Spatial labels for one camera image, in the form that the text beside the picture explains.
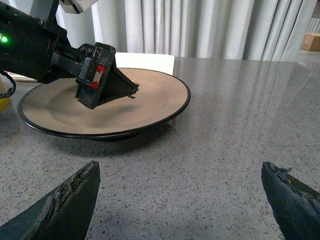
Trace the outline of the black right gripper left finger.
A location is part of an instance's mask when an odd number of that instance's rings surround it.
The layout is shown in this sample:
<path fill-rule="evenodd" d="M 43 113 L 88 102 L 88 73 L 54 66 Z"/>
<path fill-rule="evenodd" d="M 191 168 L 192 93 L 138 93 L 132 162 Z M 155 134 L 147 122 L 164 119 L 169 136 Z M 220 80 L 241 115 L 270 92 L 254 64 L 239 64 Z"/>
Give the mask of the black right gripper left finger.
<path fill-rule="evenodd" d="M 0 227 L 2 240 L 83 240 L 100 186 L 91 161 L 28 209 Z"/>

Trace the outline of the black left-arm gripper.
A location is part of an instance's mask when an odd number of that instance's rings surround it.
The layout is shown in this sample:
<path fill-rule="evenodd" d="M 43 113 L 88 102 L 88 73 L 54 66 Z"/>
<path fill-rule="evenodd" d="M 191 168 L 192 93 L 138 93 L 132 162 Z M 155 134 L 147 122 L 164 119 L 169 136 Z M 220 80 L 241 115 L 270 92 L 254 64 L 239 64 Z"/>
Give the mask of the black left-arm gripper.
<path fill-rule="evenodd" d="M 79 14 L 75 0 L 35 0 L 29 14 L 4 2 L 0 4 L 0 69 L 41 83 L 76 78 L 75 97 L 89 109 L 134 95 L 139 85 L 116 64 L 116 49 L 97 42 L 84 44 L 88 57 L 71 47 L 67 31 L 58 25 L 56 13 Z"/>

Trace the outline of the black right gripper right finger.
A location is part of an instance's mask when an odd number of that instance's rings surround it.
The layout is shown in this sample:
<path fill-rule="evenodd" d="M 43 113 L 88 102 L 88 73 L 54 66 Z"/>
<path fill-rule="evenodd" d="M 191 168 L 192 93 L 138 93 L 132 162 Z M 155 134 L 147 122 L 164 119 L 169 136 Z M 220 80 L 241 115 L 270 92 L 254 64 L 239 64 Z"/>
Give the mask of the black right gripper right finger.
<path fill-rule="evenodd" d="M 279 168 L 264 161 L 261 180 L 273 216 L 286 240 L 320 238 L 320 193 Z"/>

